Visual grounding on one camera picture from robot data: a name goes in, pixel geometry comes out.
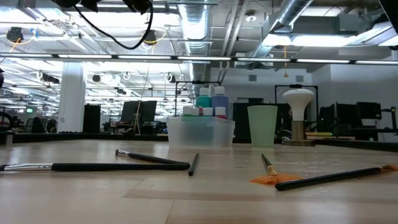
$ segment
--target black paintbrush handle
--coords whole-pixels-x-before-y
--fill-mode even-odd
[[[192,166],[189,167],[189,170],[188,170],[188,175],[189,176],[192,176],[195,173],[195,170],[196,170],[197,165],[198,165],[198,161],[199,161],[199,153],[197,153],[195,155],[195,158],[193,158]]]
[[[138,159],[141,161],[146,161],[146,162],[156,162],[156,163],[161,163],[161,164],[188,164],[187,162],[179,162],[179,161],[173,161],[170,159],[163,159],[155,156],[146,156],[138,153],[133,153],[133,152],[127,152],[127,155],[131,159]]]
[[[52,171],[109,171],[109,170],[187,170],[189,164],[101,164],[54,163]]]
[[[375,175],[375,174],[380,174],[380,173],[381,173],[380,167],[361,169],[361,170],[352,170],[352,171],[347,171],[347,172],[341,172],[338,174],[329,174],[329,175],[323,175],[320,177],[310,177],[310,178],[306,178],[306,179],[302,179],[302,180],[292,180],[292,181],[281,182],[281,183],[276,184],[275,188],[277,190],[290,190],[290,189],[296,189],[299,187],[306,187],[306,186],[311,186],[311,185],[315,185],[315,184],[324,184],[324,183],[338,181],[338,180],[352,179],[352,178],[364,177],[367,175]]]
[[[262,158],[262,161],[263,161],[264,165],[266,166],[266,168],[269,166],[272,166],[271,162],[269,162],[269,160],[267,159],[267,157],[264,154],[261,154],[261,158]]]

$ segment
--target clear plastic container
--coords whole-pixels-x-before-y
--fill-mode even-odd
[[[167,129],[171,146],[222,147],[232,145],[235,122],[209,116],[168,118]]]

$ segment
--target brush bristles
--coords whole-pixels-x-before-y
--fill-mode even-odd
[[[381,167],[381,172],[392,172],[398,171],[398,167],[395,165],[385,165]]]
[[[250,180],[250,183],[275,186],[276,184],[281,182],[290,181],[290,180],[300,180],[300,179],[302,178],[289,174],[263,175]]]

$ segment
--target yellow cable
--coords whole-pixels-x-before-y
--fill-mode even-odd
[[[30,38],[27,42],[24,42],[24,43],[19,43],[19,41],[21,40],[21,38],[19,38],[19,39],[17,40],[17,42],[15,42],[15,43],[12,42],[12,41],[9,41],[9,40],[8,40],[8,42],[10,42],[10,43],[12,43],[12,44],[16,44],[16,45],[28,44],[30,41],[32,41],[32,40],[35,38],[35,35],[36,35],[36,32],[33,33],[32,38]]]
[[[24,45],[24,44],[28,44],[30,41],[32,41],[33,40],[33,37],[32,38],[30,38],[27,42],[23,42],[23,43],[18,43],[18,42],[16,42],[16,43],[14,43],[14,42],[11,42],[11,41],[9,41],[8,40],[8,42],[10,42],[10,43],[13,43],[13,44],[16,44],[16,45]]]
[[[157,39],[157,40],[154,40],[154,41],[146,41],[146,40],[144,40],[144,42],[145,42],[145,43],[149,43],[149,44],[156,43],[156,42],[158,42],[158,41],[163,40],[163,38],[166,36],[166,34],[167,34],[167,31],[165,31],[165,32],[163,33],[163,36],[162,36],[160,39]]]
[[[21,40],[21,38],[18,38],[17,42],[15,42],[15,43],[11,42],[14,44],[14,46],[12,46],[12,49],[9,52],[12,52],[12,50],[14,50],[14,48],[17,46],[18,41],[20,41],[20,40]]]
[[[155,45],[154,45],[153,48],[152,48],[152,55],[154,54],[154,50],[155,50]],[[141,97],[140,97],[139,102],[138,102],[138,107],[137,107],[138,109],[137,109],[137,113],[136,113],[136,120],[134,121],[134,132],[136,131],[136,127],[137,127],[137,128],[138,128],[138,134],[139,134],[139,135],[141,135],[141,130],[139,129],[139,123],[138,123],[139,107],[140,107],[140,105],[141,105],[142,96],[144,95],[145,86],[147,85],[149,69],[150,69],[150,63],[149,63],[149,66],[148,66],[147,75],[146,75],[146,77],[145,77],[144,87],[142,88]]]

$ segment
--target white bottle cap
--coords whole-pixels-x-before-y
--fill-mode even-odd
[[[199,108],[192,108],[192,115],[199,116]]]
[[[200,88],[199,89],[199,95],[200,96],[208,96],[209,95],[209,88]]]
[[[225,116],[225,107],[216,107],[216,116]]]
[[[213,108],[204,108],[203,109],[204,116],[212,116],[213,115]]]
[[[225,94],[225,88],[222,86],[218,86],[215,88],[216,95],[224,95]]]
[[[182,114],[183,115],[192,115],[193,114],[193,108],[191,106],[184,106],[182,108]]]

